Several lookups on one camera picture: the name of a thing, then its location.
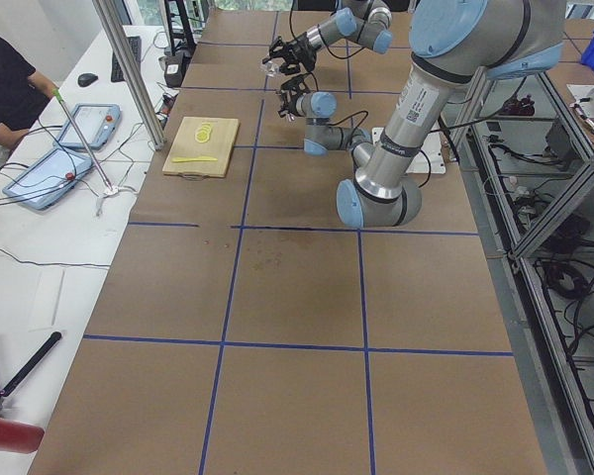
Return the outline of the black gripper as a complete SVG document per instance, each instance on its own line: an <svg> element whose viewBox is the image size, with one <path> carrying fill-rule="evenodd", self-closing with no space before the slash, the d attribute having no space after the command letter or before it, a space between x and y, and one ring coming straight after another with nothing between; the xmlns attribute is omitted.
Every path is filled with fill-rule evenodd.
<svg viewBox="0 0 594 475"><path fill-rule="evenodd" d="M306 72L313 72L320 49L320 39L300 35L286 42L277 36L268 48L269 55L261 61L265 74L299 73L301 66Z"/></svg>
<svg viewBox="0 0 594 475"><path fill-rule="evenodd" d="M278 116L280 118L285 118L288 113L292 113L297 116L297 119L306 117L307 114L301 105L301 101L307 94L276 91L276 96L279 101L279 107L277 111Z"/></svg>

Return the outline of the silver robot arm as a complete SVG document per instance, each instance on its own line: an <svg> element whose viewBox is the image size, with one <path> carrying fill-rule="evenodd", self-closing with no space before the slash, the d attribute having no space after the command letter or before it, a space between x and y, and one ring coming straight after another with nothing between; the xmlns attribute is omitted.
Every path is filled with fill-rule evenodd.
<svg viewBox="0 0 594 475"><path fill-rule="evenodd" d="M304 150L350 152L354 175L337 189L337 211L351 228L395 227L412 221L422 206L419 185L407 170L453 91L483 67L491 80L546 71L560 60L563 1L423 1L409 35L411 70L396 108L378 140L369 132L334 126L337 101L303 82L317 53L346 39L385 53L392 43L392 14L383 1L340 1L324 22L289 42L276 38L266 62L282 59L288 76L279 90L280 116L306 120Z"/></svg>
<svg viewBox="0 0 594 475"><path fill-rule="evenodd" d="M384 1L338 1L336 10L299 36L285 41L278 36L261 60L268 76L313 72L318 52L340 40L385 54L393 41L392 14Z"/></svg>

